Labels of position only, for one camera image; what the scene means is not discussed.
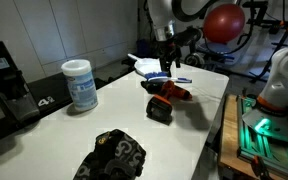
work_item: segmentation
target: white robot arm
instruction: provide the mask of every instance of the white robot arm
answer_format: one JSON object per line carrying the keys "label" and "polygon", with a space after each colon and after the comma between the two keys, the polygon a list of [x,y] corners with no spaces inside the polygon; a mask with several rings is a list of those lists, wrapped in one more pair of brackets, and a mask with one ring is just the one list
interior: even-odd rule
{"label": "white robot arm", "polygon": [[[186,6],[194,7],[199,11],[195,15],[186,15],[180,18],[181,21],[191,21],[198,17],[198,13],[207,8],[217,0],[185,0]],[[174,35],[174,22],[175,16],[173,15],[174,9],[182,10],[182,0],[148,0],[148,7],[151,18],[153,20],[154,33],[157,41],[163,42]]]}
{"label": "white robot arm", "polygon": [[243,121],[258,133],[288,141],[288,48],[272,57],[270,76],[257,97],[255,108],[243,115]]}

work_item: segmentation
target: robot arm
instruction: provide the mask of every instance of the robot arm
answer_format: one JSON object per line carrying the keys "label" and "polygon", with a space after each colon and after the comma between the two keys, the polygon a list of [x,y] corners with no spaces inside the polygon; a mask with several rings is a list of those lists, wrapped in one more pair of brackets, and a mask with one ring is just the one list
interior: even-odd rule
{"label": "robot arm", "polygon": [[173,37],[175,17],[183,22],[193,21],[203,15],[205,10],[216,1],[218,0],[195,0],[194,4],[193,1],[186,1],[192,7],[199,9],[197,13],[187,15],[182,9],[182,0],[148,0],[156,40],[163,42]]}
{"label": "robot arm", "polygon": [[160,48],[162,49],[162,55],[159,58],[161,70],[166,72],[166,74],[171,77],[170,67],[172,65],[173,60],[177,60],[177,67],[180,66],[179,57],[180,52],[176,47],[176,43],[174,40],[174,16],[173,12],[176,12],[174,15],[180,17],[180,19],[185,19],[187,21],[191,21],[199,17],[200,11],[204,11],[203,8],[210,6],[213,3],[206,2],[215,2],[215,0],[197,0],[197,7],[199,12],[193,16],[186,15],[181,7],[182,0],[148,0],[148,7],[151,18],[153,20],[153,28],[156,40],[159,43]]}
{"label": "robot arm", "polygon": [[288,141],[288,48],[273,55],[269,79],[256,101],[243,121],[260,134]]}

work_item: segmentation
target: red power drill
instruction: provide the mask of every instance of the red power drill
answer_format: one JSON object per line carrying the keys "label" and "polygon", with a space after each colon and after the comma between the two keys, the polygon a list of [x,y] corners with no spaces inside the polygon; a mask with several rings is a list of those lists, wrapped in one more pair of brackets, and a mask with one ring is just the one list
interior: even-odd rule
{"label": "red power drill", "polygon": [[161,91],[148,102],[146,107],[148,117],[157,121],[170,121],[173,108],[168,99],[171,96],[183,100],[192,99],[189,91],[176,86],[173,81],[167,81],[163,84]]}

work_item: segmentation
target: cable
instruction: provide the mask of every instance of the cable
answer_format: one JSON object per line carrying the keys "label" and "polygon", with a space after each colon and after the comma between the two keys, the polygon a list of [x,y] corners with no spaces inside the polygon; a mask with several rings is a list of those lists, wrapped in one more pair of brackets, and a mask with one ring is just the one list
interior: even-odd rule
{"label": "cable", "polygon": [[144,11],[148,11],[147,0],[144,1],[143,9],[144,9]]}
{"label": "cable", "polygon": [[283,0],[283,21],[285,21],[285,0]]}
{"label": "cable", "polygon": [[150,16],[149,9],[147,7],[147,0],[144,1],[143,9],[146,12],[147,21],[150,24],[150,42],[152,41],[152,32],[153,32],[153,20]]}
{"label": "cable", "polygon": [[197,13],[188,15],[182,9],[182,0],[172,0],[172,11],[178,20],[190,22],[205,14],[206,10],[217,1],[219,0],[209,0]]}
{"label": "cable", "polygon": [[215,53],[215,54],[232,54],[240,49],[242,49],[246,43],[250,40],[251,36],[252,36],[252,33],[253,33],[253,28],[254,28],[254,15],[255,15],[255,10],[253,9],[254,7],[250,7],[250,12],[251,12],[251,20],[250,20],[250,29],[249,29],[249,32],[247,34],[247,37],[245,39],[245,41],[239,46],[237,47],[236,49],[230,51],[230,52],[215,52],[213,50],[211,50],[209,47],[208,47],[208,44],[207,44],[207,41],[206,41],[206,37],[204,37],[204,43],[205,43],[205,47],[207,48],[207,50],[209,50],[211,53]]}
{"label": "cable", "polygon": [[270,18],[272,18],[272,19],[274,19],[274,20],[276,20],[276,21],[281,21],[281,20],[279,20],[279,19],[277,19],[277,18],[275,18],[275,17],[273,17],[273,16],[271,16],[270,14],[268,14],[267,12],[265,13],[268,17],[270,17]]}

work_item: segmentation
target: black object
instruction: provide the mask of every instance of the black object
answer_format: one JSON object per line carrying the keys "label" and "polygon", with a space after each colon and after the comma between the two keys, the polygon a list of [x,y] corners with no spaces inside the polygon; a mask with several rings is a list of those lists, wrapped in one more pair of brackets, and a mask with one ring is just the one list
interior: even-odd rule
{"label": "black object", "polygon": [[132,71],[135,70],[135,67],[134,67],[135,62],[136,61],[134,59],[128,58],[128,59],[123,60],[122,64],[123,65],[128,65],[129,66],[128,67],[128,72],[132,72]]}
{"label": "black object", "polygon": [[171,121],[172,105],[165,100],[153,97],[147,104],[147,116],[157,121]]}
{"label": "black object", "polygon": [[280,31],[281,26],[279,24],[273,24],[268,30],[269,34],[277,34]]}
{"label": "black object", "polygon": [[180,68],[180,58],[182,53],[180,48],[183,46],[190,46],[195,44],[201,38],[201,32],[193,27],[188,27],[185,31],[169,37],[166,41],[158,42],[161,55],[159,56],[161,70],[172,77],[171,65],[176,62],[176,67]]}
{"label": "black object", "polygon": [[182,0],[172,0],[172,11],[178,20],[183,22],[190,22],[197,18],[204,18],[207,9],[217,1],[218,0],[209,0],[197,13],[188,15],[182,9]]}
{"label": "black object", "polygon": [[96,137],[95,149],[74,180],[131,180],[140,176],[146,151],[125,132],[115,129]]}
{"label": "black object", "polygon": [[261,180],[272,179],[261,157],[254,156],[254,159],[251,162],[251,166],[254,174],[259,176]]}
{"label": "black object", "polygon": [[251,98],[251,99],[256,99],[257,95],[255,95],[255,94],[247,94],[246,97]]}
{"label": "black object", "polygon": [[184,63],[201,69],[205,68],[204,58],[200,57],[197,53],[188,54],[184,59]]}
{"label": "black object", "polygon": [[150,25],[150,42],[151,42],[152,41],[152,33],[153,33],[153,20],[151,18],[149,9],[147,7],[147,0],[144,1],[143,10],[145,11],[147,21]]}
{"label": "black object", "polygon": [[17,121],[10,121],[7,118],[0,119],[0,139],[39,121],[41,118],[72,102],[63,73],[49,76],[27,85],[35,102],[40,104],[38,106],[40,115],[29,118],[21,124],[18,124]]}
{"label": "black object", "polygon": [[39,110],[4,43],[0,41],[0,107],[6,119],[18,124],[39,115]]}
{"label": "black object", "polygon": [[253,23],[252,21],[254,21],[254,25],[257,26],[261,26],[266,10],[267,10],[267,6],[268,6],[268,1],[256,1],[256,2],[245,2],[242,7],[244,8],[259,8],[260,10],[257,13],[256,19],[252,20],[248,20],[248,24]]}
{"label": "black object", "polygon": [[145,39],[137,40],[136,47],[137,47],[136,56],[139,58],[147,57],[151,54],[150,44]]}
{"label": "black object", "polygon": [[146,89],[149,94],[157,94],[162,90],[164,82],[142,81],[141,86]]}
{"label": "black object", "polygon": [[109,84],[109,82],[104,81],[104,80],[102,80],[102,79],[100,79],[100,78],[95,78],[95,79],[94,79],[94,82],[95,82],[96,89],[99,89],[99,88],[101,88],[101,87],[106,86],[107,84]]}

